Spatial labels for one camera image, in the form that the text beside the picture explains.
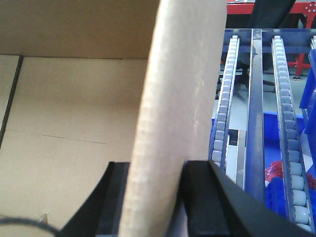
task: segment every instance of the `black wire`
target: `black wire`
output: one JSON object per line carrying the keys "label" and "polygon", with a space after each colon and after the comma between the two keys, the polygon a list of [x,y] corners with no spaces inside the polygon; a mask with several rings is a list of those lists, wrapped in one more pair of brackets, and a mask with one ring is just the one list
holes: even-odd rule
{"label": "black wire", "polygon": [[7,217],[0,218],[0,225],[24,225],[24,226],[35,226],[39,229],[47,231],[51,234],[54,234],[55,237],[67,237],[65,234],[57,230],[55,227],[52,227],[43,222],[38,222],[36,220],[28,219],[28,218],[19,218],[19,217]]}

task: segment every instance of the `blue metal frame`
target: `blue metal frame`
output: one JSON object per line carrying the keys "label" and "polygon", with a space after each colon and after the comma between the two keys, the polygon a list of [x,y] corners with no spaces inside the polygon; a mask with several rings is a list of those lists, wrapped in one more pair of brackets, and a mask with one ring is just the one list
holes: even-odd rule
{"label": "blue metal frame", "polygon": [[265,203],[262,31],[252,30],[245,191]]}
{"label": "blue metal frame", "polygon": [[313,162],[316,163],[316,49],[309,54],[311,70],[307,78],[300,108],[303,111],[305,133],[310,144]]}
{"label": "blue metal frame", "polygon": [[[223,52],[228,51],[230,38],[235,35],[240,38],[240,53],[251,51],[251,29],[226,29]],[[286,53],[306,53],[311,50],[311,39],[316,36],[316,29],[263,29],[262,52],[271,53],[271,42],[274,36],[282,36]]]}

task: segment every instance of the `cardboard surface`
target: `cardboard surface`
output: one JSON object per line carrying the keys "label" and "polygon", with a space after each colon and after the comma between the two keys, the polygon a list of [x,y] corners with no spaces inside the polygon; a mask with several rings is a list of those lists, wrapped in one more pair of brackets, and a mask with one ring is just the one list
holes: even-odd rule
{"label": "cardboard surface", "polygon": [[207,159],[225,23],[225,1],[160,1],[119,237],[165,236],[184,161]]}
{"label": "cardboard surface", "polygon": [[0,54],[148,58],[158,0],[0,0]]}
{"label": "cardboard surface", "polygon": [[0,55],[0,123],[5,114],[18,60],[19,56]]}
{"label": "cardboard surface", "polygon": [[[1,215],[49,213],[62,228],[108,162],[130,160],[146,63],[24,59],[0,150]],[[0,227],[0,236],[21,232]]]}

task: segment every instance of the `metal rail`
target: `metal rail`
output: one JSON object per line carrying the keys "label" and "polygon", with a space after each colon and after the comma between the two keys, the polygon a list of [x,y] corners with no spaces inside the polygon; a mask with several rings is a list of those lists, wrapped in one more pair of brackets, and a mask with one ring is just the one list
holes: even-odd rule
{"label": "metal rail", "polygon": [[262,30],[252,30],[246,140],[245,191],[265,202]]}
{"label": "metal rail", "polygon": [[223,170],[226,169],[228,130],[235,84],[238,48],[239,38],[237,36],[232,36],[226,58],[221,93],[218,100],[217,113],[209,147],[209,159],[213,160]]}
{"label": "metal rail", "polygon": [[237,141],[237,157],[236,157],[236,174],[235,183],[243,190],[245,188],[245,142],[246,142],[246,131],[238,131]]}
{"label": "metal rail", "polygon": [[272,55],[287,216],[301,228],[315,232],[285,49],[280,36],[272,39]]}

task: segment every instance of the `conveyor rack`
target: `conveyor rack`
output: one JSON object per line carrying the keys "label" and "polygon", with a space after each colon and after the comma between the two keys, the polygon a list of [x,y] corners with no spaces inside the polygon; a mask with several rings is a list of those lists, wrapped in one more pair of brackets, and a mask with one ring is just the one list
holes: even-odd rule
{"label": "conveyor rack", "polygon": [[237,153],[236,167],[243,179],[236,183],[260,202],[265,200],[263,124],[263,53],[271,53],[276,83],[278,123],[286,212],[301,228],[315,232],[300,134],[293,109],[293,96],[285,53],[309,53],[316,48],[316,31],[310,29],[226,30],[223,52],[227,59],[217,114],[210,140],[209,159],[226,169],[228,129],[238,54],[250,54],[248,126],[246,152]]}

